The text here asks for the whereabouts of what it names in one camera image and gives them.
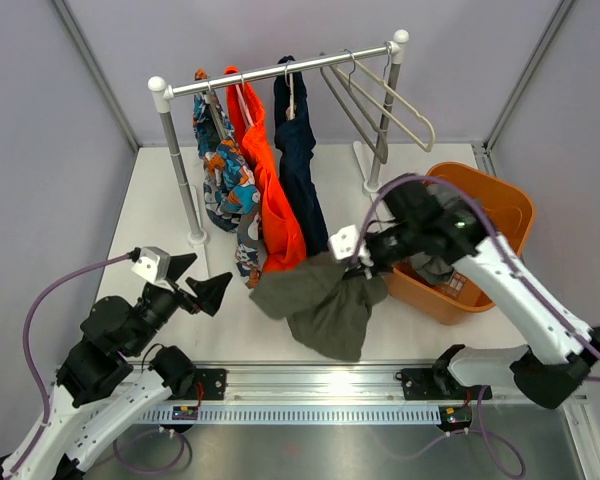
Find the grey shorts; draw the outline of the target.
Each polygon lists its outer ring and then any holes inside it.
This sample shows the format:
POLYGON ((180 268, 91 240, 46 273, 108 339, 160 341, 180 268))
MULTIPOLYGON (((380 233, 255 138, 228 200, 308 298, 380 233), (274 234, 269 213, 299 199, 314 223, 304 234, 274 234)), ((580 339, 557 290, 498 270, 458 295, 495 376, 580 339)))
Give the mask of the grey shorts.
POLYGON ((421 246, 408 261, 426 283, 441 285, 451 279, 457 261, 477 253, 486 231, 471 207, 452 189, 430 184, 426 191, 428 199, 434 201, 434 211, 421 228, 421 246))

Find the olive green shorts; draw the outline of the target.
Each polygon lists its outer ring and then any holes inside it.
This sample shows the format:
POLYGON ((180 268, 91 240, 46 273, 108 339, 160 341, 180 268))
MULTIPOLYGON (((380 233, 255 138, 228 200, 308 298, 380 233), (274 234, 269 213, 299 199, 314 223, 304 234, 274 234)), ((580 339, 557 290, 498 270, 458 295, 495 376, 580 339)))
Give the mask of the olive green shorts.
POLYGON ((287 322, 295 341, 344 362, 361 359, 373 309, 387 296, 384 279, 351 274, 329 253, 263 274, 250 294, 268 318, 287 322))

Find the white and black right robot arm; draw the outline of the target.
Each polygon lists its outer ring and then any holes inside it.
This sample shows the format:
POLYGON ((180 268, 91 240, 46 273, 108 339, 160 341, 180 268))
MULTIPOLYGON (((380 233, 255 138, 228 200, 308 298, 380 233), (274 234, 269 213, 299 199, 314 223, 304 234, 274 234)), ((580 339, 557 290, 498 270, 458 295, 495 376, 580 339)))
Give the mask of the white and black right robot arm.
POLYGON ((328 245, 336 260, 366 275, 418 253, 439 257, 478 286, 516 327, 525 341, 518 347, 449 347, 432 374, 443 396, 478 385, 508 387, 555 409, 600 364, 600 326, 571 314, 524 265, 477 201, 447 180, 399 175, 380 188, 360 226, 341 228, 328 245))

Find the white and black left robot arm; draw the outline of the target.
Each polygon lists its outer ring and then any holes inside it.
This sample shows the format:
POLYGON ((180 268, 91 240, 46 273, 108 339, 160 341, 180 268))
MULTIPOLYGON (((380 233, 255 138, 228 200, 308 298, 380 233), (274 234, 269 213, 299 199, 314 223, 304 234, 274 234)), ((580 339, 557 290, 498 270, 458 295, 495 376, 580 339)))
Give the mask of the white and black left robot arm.
POLYGON ((81 479, 95 460, 145 412, 172 399, 200 405, 224 398, 227 372, 197 368, 177 346, 163 346, 123 392, 132 374, 130 358, 142 354, 177 312, 214 316, 232 279, 229 272, 207 280, 179 279, 194 253, 171 256, 157 247, 135 248, 79 269, 80 274, 129 261, 145 284, 135 304, 120 296, 97 301, 81 323, 82 337, 55 374, 43 382, 32 357, 30 330, 37 308, 23 327, 25 360, 41 393, 41 416, 20 446, 0 457, 0 479, 81 479))

